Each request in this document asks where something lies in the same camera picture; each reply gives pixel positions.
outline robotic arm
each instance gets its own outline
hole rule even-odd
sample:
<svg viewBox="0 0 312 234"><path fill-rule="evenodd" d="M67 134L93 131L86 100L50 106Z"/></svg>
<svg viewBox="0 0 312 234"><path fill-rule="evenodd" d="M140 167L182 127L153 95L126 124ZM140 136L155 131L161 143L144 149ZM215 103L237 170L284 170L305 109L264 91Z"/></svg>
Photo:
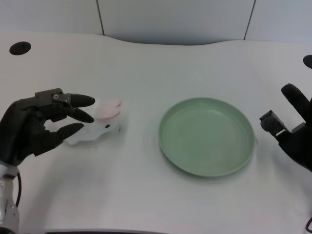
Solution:
<svg viewBox="0 0 312 234"><path fill-rule="evenodd" d="M260 118L261 127L275 137L292 160L312 172L312 100L292 84L285 85L281 91L305 122L289 131L274 112L269 111Z"/></svg>
<svg viewBox="0 0 312 234"><path fill-rule="evenodd" d="M0 121L0 233L19 233L19 213L12 196L17 166L31 154L38 156L58 147L84 126L74 123L50 132L44 123L67 116L92 123L94 119L78 107L94 103L92 97L52 89L18 100L7 109Z"/></svg>

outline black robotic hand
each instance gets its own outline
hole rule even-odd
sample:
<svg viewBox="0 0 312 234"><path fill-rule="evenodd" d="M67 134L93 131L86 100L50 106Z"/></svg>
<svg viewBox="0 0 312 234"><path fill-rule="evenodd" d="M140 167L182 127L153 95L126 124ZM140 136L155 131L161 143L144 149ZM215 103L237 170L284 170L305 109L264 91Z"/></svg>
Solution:
<svg viewBox="0 0 312 234"><path fill-rule="evenodd" d="M281 91L305 122L290 132L273 111L269 111L260 118L261 126L276 138L291 159L312 172L312 100L292 84L285 85Z"/></svg>
<svg viewBox="0 0 312 234"><path fill-rule="evenodd" d="M67 116L92 123L94 119L78 107L94 103L92 97L64 94L61 89L38 92L34 97L14 102L0 121L0 161L18 166L31 154L38 156L56 148L84 125L74 123L50 132L45 130L44 123Z"/></svg>

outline white table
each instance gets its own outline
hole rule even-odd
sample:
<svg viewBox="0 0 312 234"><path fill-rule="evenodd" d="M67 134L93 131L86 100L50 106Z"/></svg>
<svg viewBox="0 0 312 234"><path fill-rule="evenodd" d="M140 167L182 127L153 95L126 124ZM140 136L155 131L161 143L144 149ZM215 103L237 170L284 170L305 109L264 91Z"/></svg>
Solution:
<svg viewBox="0 0 312 234"><path fill-rule="evenodd" d="M146 45L97 35L27 32L1 33L0 38L1 116L14 100L57 87L123 100L119 134L75 148L63 144L19 166L22 232L303 233L312 210L312 174L283 153L261 129L259 117L272 109L289 128L303 121L280 89L291 82L312 97L312 69L302 62L312 45ZM30 42L31 50L9 54L18 41ZM219 98L249 118L258 147L243 170L199 178L161 154L161 117L192 97Z"/></svg>

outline black grommet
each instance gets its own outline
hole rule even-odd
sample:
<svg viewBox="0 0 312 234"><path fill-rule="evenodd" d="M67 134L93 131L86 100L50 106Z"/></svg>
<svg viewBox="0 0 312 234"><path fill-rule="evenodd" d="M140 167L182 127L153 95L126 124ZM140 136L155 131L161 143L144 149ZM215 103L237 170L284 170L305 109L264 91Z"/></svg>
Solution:
<svg viewBox="0 0 312 234"><path fill-rule="evenodd" d="M303 63L312 69L312 55L307 55L303 58Z"/></svg>
<svg viewBox="0 0 312 234"><path fill-rule="evenodd" d="M30 48L31 44L29 42L21 41L11 46L10 53L12 55L23 55L26 54Z"/></svg>

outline stuffed bunny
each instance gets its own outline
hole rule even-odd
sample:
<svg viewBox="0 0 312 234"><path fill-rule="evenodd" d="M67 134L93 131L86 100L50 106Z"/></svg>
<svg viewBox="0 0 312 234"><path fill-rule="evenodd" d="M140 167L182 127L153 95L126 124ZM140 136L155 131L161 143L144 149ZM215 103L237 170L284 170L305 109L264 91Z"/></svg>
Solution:
<svg viewBox="0 0 312 234"><path fill-rule="evenodd" d="M99 136L115 128L118 125L121 101L114 99L111 101L101 101L96 98L95 104L82 108L94 118L93 123L83 123L84 127L73 134L65 141L74 145L79 141L96 140ZM55 123L57 129L71 123L78 122L70 117Z"/></svg>

